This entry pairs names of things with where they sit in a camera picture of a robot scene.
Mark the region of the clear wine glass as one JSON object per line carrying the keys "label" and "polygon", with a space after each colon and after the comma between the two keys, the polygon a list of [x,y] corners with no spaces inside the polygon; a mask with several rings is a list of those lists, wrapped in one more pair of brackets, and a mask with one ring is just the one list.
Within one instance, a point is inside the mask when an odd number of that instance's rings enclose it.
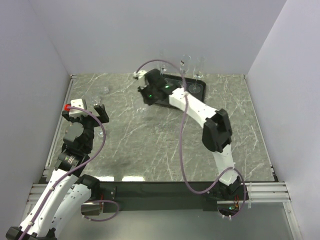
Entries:
{"label": "clear wine glass", "polygon": [[167,60],[166,56],[167,56],[167,55],[166,55],[166,50],[165,50],[165,49],[161,49],[161,50],[159,51],[159,59],[161,59],[161,60],[163,60],[163,61],[160,61],[160,62],[159,62],[159,67],[158,67],[159,70],[160,70],[160,74],[161,74],[161,75],[165,74],[166,71],[167,71],[167,68],[168,68],[167,63],[164,62],[164,61]]}

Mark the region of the champagne flute with dark mark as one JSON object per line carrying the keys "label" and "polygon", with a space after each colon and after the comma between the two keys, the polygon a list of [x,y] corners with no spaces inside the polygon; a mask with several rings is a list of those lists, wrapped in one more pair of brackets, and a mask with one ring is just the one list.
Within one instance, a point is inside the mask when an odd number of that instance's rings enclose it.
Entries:
{"label": "champagne flute with dark mark", "polygon": [[191,56],[187,54],[182,55],[182,57],[180,58],[180,72],[183,76],[185,76],[190,69],[190,61]]}

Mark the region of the clear flute glass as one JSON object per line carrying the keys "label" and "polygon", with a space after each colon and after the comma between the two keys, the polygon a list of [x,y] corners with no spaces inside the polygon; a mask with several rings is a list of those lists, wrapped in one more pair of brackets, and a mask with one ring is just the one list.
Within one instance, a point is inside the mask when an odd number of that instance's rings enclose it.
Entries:
{"label": "clear flute glass", "polygon": [[206,62],[206,58],[204,56],[200,56],[197,59],[195,67],[193,69],[193,77],[195,78],[194,84],[190,85],[188,90],[192,94],[198,94],[201,91],[201,88],[198,82],[204,77],[204,65]]}

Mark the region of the clear glass tumbler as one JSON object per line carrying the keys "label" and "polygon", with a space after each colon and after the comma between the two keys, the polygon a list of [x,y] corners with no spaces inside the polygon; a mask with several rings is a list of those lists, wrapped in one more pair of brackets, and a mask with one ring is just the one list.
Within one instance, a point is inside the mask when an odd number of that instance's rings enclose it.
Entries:
{"label": "clear glass tumbler", "polygon": [[136,112],[138,114],[145,114],[147,112],[148,108],[147,107],[139,107],[136,109]]}

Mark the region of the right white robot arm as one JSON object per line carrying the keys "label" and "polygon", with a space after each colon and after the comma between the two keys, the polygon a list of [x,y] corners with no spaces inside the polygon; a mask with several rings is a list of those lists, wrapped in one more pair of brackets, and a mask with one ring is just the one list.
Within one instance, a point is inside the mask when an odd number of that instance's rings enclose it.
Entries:
{"label": "right white robot arm", "polygon": [[211,194],[217,199],[232,200],[236,195],[246,197],[246,187],[235,169],[232,156],[232,128],[228,113],[206,105],[187,92],[183,85],[166,82],[158,69],[139,70],[133,75],[141,81],[138,92],[149,106],[167,100],[169,105],[182,110],[184,116],[194,119],[202,128],[202,143],[213,153],[218,178],[205,190],[192,190],[195,194]]}

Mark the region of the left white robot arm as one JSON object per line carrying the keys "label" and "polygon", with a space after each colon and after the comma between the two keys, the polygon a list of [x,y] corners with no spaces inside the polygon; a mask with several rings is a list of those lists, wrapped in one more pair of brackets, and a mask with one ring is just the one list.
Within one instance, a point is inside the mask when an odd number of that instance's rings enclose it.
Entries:
{"label": "left white robot arm", "polygon": [[83,203],[100,197],[100,181],[82,175],[85,166],[94,159],[89,155],[93,149],[95,128],[110,121],[103,104],[95,105],[94,110],[98,115],[88,111],[82,99],[65,105],[62,116],[70,125],[48,184],[20,225],[9,228],[6,239],[55,240]]}

